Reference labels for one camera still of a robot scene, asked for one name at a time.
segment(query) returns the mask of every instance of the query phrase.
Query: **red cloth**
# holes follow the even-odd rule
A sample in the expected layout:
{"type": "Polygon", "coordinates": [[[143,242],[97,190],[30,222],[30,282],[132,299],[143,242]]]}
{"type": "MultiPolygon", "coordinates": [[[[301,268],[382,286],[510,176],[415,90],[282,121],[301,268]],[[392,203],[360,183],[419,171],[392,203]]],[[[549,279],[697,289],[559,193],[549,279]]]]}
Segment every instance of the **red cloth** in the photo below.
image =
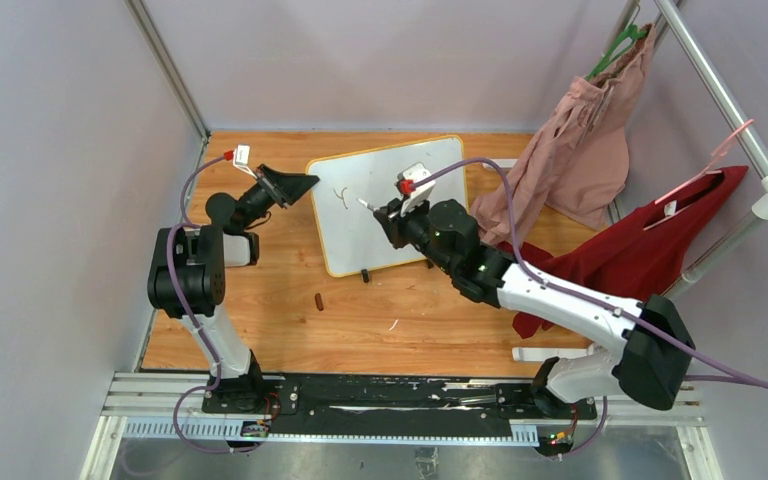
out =
{"type": "MultiPolygon", "coordinates": [[[[748,167],[727,167],[708,174],[655,205],[635,209],[574,251],[552,257],[524,243],[520,252],[535,267],[609,295],[646,300],[663,293],[681,273],[684,254],[696,235],[714,217],[743,180],[748,167]],[[677,201],[675,217],[643,230],[664,218],[664,206],[677,201]]],[[[553,324],[525,313],[514,317],[514,330],[522,338],[553,324]]]]}

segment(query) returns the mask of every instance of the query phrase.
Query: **yellow whiteboard border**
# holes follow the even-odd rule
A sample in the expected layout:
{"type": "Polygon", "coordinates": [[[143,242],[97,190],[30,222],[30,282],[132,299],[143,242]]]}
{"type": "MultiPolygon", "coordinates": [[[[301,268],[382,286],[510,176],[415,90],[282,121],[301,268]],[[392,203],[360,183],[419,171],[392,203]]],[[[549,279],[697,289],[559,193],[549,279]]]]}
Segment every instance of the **yellow whiteboard border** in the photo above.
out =
{"type": "MultiPolygon", "coordinates": [[[[305,166],[305,174],[310,175],[310,167],[314,163],[318,162],[324,162],[327,160],[334,160],[337,158],[344,158],[344,157],[350,157],[352,155],[361,155],[363,153],[370,153],[370,152],[378,152],[380,150],[390,150],[393,148],[399,148],[399,147],[407,147],[408,145],[416,145],[418,143],[426,143],[426,142],[433,142],[436,140],[445,140],[447,138],[455,138],[458,140],[458,142],[461,144],[461,160],[463,160],[464,156],[464,146],[463,146],[463,139],[459,137],[458,135],[442,135],[439,137],[432,137],[432,138],[426,138],[423,140],[416,140],[413,142],[404,142],[404,143],[397,143],[395,145],[387,145],[384,147],[378,147],[378,148],[368,148],[366,150],[358,150],[356,152],[349,152],[349,153],[341,153],[339,155],[331,155],[329,157],[322,157],[322,158],[314,158],[310,162],[307,163],[307,166],[305,166]]],[[[464,172],[464,198],[466,198],[467,203],[469,203],[469,192],[467,192],[466,189],[466,172],[464,172]]],[[[325,241],[322,238],[322,227],[319,226],[319,215],[316,214],[316,199],[313,195],[310,196],[310,201],[313,204],[313,218],[316,221],[316,233],[319,235],[319,246],[322,248],[322,256],[325,258],[325,271],[328,272],[328,275],[334,277],[334,278],[343,278],[348,277],[351,275],[357,275],[360,272],[351,272],[351,273],[344,273],[342,275],[335,275],[334,272],[331,271],[330,268],[328,268],[328,255],[325,254],[325,241]]],[[[399,265],[407,265],[409,263],[416,263],[421,261],[422,259],[417,260],[409,260],[406,262],[399,262],[399,263],[393,263],[390,265],[381,265],[380,267],[375,267],[373,269],[367,269],[367,271],[375,271],[375,270],[381,270],[383,268],[390,268],[390,267],[398,267],[399,265]]]]}

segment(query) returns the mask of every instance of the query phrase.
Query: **whiteboard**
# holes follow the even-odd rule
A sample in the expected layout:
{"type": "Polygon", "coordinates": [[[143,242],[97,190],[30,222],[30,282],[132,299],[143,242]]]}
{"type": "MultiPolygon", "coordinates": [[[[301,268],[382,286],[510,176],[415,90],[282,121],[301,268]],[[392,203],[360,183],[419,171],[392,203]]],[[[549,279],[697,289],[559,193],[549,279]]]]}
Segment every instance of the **whiteboard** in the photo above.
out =
{"type": "MultiPolygon", "coordinates": [[[[383,206],[399,196],[396,176],[411,165],[422,162],[433,173],[460,160],[463,142],[447,136],[311,161],[307,173],[319,177],[311,195],[328,274],[343,277],[424,259],[410,246],[394,249],[357,198],[383,206]]],[[[463,169],[437,179],[429,200],[450,198],[467,206],[463,169]]]]}

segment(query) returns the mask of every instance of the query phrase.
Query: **white clip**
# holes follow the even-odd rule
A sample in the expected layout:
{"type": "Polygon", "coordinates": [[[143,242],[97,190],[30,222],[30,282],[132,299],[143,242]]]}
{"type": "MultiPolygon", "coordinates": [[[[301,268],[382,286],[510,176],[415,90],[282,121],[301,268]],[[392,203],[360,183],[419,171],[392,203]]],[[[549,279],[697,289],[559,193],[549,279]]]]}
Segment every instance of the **white clip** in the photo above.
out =
{"type": "MultiPolygon", "coordinates": [[[[411,180],[413,182],[418,182],[429,176],[431,176],[431,172],[425,168],[425,165],[423,165],[422,162],[419,162],[411,165],[410,168],[400,173],[398,179],[400,181],[411,180]]],[[[404,216],[416,208],[419,204],[427,200],[428,196],[431,195],[431,189],[434,188],[435,183],[436,182],[432,180],[421,187],[417,187],[413,192],[408,194],[405,201],[402,202],[402,210],[400,214],[404,216]]]]}
{"type": "Polygon", "coordinates": [[[248,145],[237,145],[237,148],[234,149],[234,158],[231,160],[231,164],[234,165],[234,168],[242,171],[243,173],[257,178],[252,169],[249,167],[250,151],[251,147],[248,145]]]}

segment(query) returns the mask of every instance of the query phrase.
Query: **wooden floor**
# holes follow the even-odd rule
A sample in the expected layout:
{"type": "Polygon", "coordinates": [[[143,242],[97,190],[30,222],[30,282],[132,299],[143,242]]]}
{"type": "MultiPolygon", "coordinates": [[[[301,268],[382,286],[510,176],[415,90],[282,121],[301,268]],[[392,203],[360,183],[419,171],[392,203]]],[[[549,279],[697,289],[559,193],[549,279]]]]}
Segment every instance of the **wooden floor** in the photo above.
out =
{"type": "MultiPolygon", "coordinates": [[[[251,145],[253,166],[266,163],[282,172],[304,172],[314,158],[439,135],[218,132],[211,137],[207,158],[244,143],[251,145]]],[[[460,136],[467,157],[491,158],[519,156],[530,138],[460,136]]],[[[204,205],[210,195],[225,191],[236,197],[252,183],[226,162],[207,170],[198,180],[190,217],[206,223],[204,205]]],[[[494,189],[499,179],[471,165],[467,184],[472,202],[476,195],[494,189]]],[[[452,288],[446,275],[421,262],[372,272],[369,284],[360,276],[332,278],[325,271],[310,196],[287,210],[272,210],[270,222],[257,229],[258,265],[226,271],[225,305],[264,371],[528,376],[536,365],[515,363],[512,347],[589,343],[557,327],[522,340],[511,328],[513,313],[470,302],[452,288]],[[322,312],[314,303],[316,293],[322,294],[322,312]]],[[[527,240],[559,255],[594,233],[546,208],[527,240]]],[[[158,312],[142,365],[205,369],[207,361],[183,326],[158,312]]]]}

